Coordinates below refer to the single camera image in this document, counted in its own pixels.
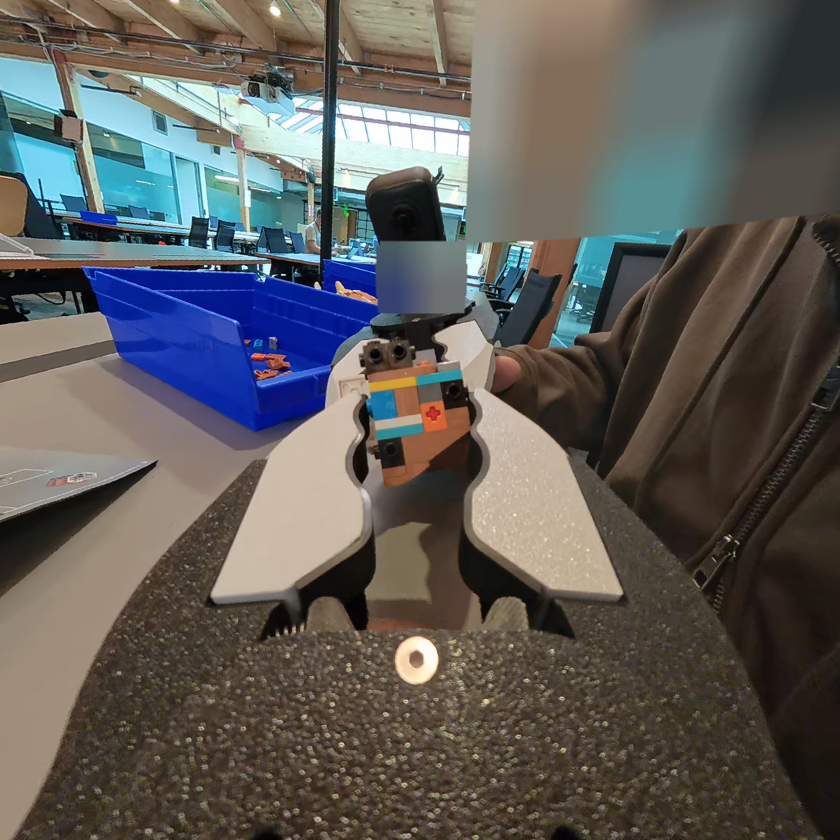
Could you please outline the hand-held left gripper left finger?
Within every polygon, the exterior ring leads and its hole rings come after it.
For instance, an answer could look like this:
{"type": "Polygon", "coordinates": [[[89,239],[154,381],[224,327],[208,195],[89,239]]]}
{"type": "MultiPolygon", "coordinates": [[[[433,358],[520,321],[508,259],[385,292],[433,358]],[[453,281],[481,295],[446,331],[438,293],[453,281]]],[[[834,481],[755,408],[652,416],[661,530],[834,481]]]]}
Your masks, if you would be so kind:
{"type": "Polygon", "coordinates": [[[364,403],[360,393],[340,398],[270,453],[213,584],[214,605],[272,602],[296,622],[330,597],[352,627],[368,627],[375,534],[363,488],[364,403]]]}

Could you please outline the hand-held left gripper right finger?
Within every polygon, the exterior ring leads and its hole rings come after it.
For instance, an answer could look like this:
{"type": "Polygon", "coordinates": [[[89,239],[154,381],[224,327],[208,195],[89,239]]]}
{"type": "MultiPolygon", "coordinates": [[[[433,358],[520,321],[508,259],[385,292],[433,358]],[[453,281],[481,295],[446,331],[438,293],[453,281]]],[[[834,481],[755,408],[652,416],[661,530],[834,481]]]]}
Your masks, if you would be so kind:
{"type": "Polygon", "coordinates": [[[571,629],[560,601],[617,603],[624,592],[570,457],[536,423],[479,388],[459,572],[484,617],[501,598],[527,626],[571,629]]]}

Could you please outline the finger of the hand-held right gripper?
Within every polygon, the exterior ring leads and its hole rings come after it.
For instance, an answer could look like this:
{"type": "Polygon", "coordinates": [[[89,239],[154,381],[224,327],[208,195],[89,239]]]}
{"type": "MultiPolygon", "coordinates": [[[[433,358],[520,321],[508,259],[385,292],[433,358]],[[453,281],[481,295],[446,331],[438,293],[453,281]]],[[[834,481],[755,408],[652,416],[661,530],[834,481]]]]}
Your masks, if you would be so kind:
{"type": "Polygon", "coordinates": [[[331,372],[327,385],[325,407],[330,407],[339,398],[339,381],[356,375],[364,375],[364,364],[361,362],[364,346],[371,338],[349,338],[336,350],[331,362],[331,372]]]}
{"type": "Polygon", "coordinates": [[[433,335],[433,343],[436,349],[443,350],[438,361],[442,370],[458,366],[470,392],[480,388],[490,391],[496,368],[495,349],[477,322],[446,327],[433,335]]]}

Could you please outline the colourful striped brick model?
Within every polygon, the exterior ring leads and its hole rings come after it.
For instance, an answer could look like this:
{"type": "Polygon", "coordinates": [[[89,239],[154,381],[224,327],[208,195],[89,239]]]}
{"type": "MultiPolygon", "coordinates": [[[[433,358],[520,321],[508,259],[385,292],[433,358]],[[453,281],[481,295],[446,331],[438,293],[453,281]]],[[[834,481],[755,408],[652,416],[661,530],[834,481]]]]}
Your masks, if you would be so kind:
{"type": "Polygon", "coordinates": [[[366,410],[385,487],[430,471],[465,470],[472,416],[460,363],[406,339],[372,340],[360,352],[366,410]]]}

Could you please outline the blue plastic bin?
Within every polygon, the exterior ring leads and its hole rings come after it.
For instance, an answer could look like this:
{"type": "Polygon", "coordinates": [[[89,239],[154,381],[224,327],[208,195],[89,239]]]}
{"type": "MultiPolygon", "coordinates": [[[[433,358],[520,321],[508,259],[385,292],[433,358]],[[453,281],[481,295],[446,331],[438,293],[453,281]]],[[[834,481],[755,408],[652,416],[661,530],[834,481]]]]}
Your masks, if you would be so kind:
{"type": "Polygon", "coordinates": [[[336,350],[377,315],[368,302],[245,272],[83,270],[125,361],[254,431],[322,410],[336,350]],[[266,367],[254,353],[285,355],[292,372],[257,381],[266,367]]]}
{"type": "Polygon", "coordinates": [[[322,276],[319,281],[320,288],[335,292],[334,281],[336,280],[339,280],[347,288],[363,290],[377,298],[375,264],[338,257],[328,259],[323,264],[322,276]]]}

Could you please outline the person's right forearm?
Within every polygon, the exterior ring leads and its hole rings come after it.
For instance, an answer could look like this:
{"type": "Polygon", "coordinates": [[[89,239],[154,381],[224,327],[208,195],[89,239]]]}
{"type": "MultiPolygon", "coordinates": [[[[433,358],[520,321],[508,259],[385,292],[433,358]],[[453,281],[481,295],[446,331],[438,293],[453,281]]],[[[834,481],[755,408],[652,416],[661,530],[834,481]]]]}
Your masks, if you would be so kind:
{"type": "Polygon", "coordinates": [[[586,334],[567,349],[518,345],[496,350],[518,359],[521,379],[499,396],[564,448],[588,452],[606,477],[661,378],[668,355],[648,317],[658,278],[651,279],[620,312],[610,332],[586,334]]]}

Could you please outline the black office chair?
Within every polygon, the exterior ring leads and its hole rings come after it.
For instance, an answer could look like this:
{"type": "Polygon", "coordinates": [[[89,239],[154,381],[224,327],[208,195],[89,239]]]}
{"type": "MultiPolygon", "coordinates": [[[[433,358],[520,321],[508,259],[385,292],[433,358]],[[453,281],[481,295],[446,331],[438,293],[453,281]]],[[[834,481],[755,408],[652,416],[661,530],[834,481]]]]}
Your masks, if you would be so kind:
{"type": "Polygon", "coordinates": [[[541,321],[549,314],[562,278],[562,274],[542,276],[533,270],[525,279],[515,302],[489,296],[490,308],[499,318],[492,343],[501,348],[528,344],[541,321]]]}

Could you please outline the black monitor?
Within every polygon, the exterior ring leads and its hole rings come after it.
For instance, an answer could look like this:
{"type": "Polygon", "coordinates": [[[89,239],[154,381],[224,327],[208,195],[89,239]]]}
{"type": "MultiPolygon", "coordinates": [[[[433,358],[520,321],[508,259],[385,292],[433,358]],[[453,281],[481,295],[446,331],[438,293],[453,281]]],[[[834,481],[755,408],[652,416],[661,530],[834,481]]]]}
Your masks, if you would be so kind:
{"type": "Polygon", "coordinates": [[[656,277],[670,245],[618,241],[614,244],[590,332],[609,332],[620,312],[642,287],[656,277]]]}

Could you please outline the row of black office chairs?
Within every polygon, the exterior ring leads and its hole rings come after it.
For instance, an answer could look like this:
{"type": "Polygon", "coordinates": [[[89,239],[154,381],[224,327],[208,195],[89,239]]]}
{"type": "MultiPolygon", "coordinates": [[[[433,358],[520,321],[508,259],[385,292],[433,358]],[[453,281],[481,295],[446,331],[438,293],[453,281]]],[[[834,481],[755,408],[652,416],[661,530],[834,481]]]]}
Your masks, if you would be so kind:
{"type": "Polygon", "coordinates": [[[189,246],[215,249],[245,256],[306,255],[303,236],[287,232],[282,227],[260,227],[256,233],[243,229],[241,224],[217,218],[194,217],[186,237],[189,246]]]}

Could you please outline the person's brown hoodie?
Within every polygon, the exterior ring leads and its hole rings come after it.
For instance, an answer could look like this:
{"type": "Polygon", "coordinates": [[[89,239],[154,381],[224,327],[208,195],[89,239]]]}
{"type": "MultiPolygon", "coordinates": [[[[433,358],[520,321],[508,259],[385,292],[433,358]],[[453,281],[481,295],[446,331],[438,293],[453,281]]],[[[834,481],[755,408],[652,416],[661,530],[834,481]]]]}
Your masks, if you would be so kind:
{"type": "Polygon", "coordinates": [[[687,230],[646,292],[599,472],[715,606],[838,838],[838,213],[687,230]]]}

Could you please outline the grey instruction booklet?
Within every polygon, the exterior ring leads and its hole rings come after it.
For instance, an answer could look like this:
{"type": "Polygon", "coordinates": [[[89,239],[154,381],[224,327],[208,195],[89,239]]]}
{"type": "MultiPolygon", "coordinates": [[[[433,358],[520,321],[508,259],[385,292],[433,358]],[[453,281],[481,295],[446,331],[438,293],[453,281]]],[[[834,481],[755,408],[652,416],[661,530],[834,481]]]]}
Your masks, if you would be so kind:
{"type": "Polygon", "coordinates": [[[78,497],[157,465],[156,458],[1,446],[1,521],[78,497]]]}

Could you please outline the long office table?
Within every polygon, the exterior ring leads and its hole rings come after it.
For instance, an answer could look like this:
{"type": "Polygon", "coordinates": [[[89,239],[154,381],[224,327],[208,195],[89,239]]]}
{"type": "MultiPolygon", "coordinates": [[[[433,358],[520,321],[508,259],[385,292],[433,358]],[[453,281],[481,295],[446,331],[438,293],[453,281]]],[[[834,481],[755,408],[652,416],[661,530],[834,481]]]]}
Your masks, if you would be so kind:
{"type": "Polygon", "coordinates": [[[268,255],[241,255],[190,246],[12,238],[2,248],[1,270],[102,267],[258,266],[268,255]]]}

